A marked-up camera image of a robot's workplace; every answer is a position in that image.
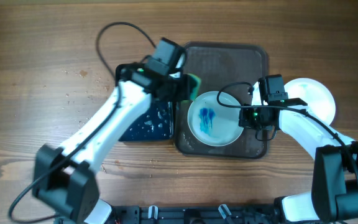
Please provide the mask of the green and yellow sponge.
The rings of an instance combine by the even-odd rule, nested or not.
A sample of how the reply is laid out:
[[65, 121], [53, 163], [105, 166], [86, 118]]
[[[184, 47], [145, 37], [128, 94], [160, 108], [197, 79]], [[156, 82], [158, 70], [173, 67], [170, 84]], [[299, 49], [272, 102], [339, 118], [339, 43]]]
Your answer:
[[194, 101], [198, 96], [198, 91], [201, 85], [201, 79], [194, 74], [187, 75], [188, 80], [188, 99]]

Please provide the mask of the white plate with blue streaks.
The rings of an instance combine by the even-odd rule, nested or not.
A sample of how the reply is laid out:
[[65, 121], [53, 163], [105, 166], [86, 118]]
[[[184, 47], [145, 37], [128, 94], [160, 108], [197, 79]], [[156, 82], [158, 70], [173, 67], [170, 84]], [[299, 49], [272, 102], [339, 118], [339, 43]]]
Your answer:
[[188, 126], [194, 137], [209, 146], [226, 146], [237, 140], [244, 128], [239, 126], [238, 106], [231, 95], [209, 91], [198, 96], [188, 110]]

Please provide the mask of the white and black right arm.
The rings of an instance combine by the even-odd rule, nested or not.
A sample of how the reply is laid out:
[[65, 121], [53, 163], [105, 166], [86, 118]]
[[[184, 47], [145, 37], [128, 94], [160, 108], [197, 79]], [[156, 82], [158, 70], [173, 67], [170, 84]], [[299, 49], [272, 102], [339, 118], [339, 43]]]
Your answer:
[[285, 220], [358, 219], [358, 141], [321, 121], [299, 98], [241, 106], [239, 119], [245, 128], [281, 130], [314, 159], [311, 191], [281, 199]]

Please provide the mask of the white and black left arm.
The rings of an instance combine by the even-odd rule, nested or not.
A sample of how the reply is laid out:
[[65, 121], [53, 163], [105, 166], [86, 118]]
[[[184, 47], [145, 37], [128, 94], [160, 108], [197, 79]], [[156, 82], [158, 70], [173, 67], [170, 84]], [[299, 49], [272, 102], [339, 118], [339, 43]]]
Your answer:
[[200, 79], [176, 68], [158, 73], [140, 63], [116, 70], [117, 86], [104, 105], [56, 149], [42, 146], [35, 157], [32, 194], [73, 223], [105, 223], [112, 208], [100, 199], [96, 181], [108, 152], [153, 100], [195, 99]]

